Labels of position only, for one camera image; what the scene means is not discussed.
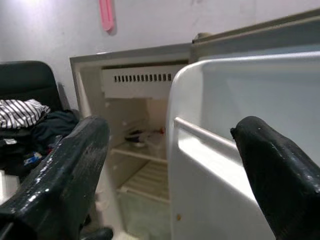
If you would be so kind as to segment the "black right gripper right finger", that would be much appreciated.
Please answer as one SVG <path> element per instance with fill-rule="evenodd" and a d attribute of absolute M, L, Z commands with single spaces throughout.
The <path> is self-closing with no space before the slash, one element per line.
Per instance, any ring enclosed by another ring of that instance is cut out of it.
<path fill-rule="evenodd" d="M 247 116 L 230 129 L 253 195 L 277 240 L 320 238 L 320 168 L 291 139 Z"/>

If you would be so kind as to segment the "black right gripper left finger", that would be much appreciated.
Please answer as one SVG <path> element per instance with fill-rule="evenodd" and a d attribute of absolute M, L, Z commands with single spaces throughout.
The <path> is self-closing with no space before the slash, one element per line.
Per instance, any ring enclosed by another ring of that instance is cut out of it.
<path fill-rule="evenodd" d="M 110 129 L 81 120 L 0 206 L 3 240 L 78 240 L 108 154 Z"/>

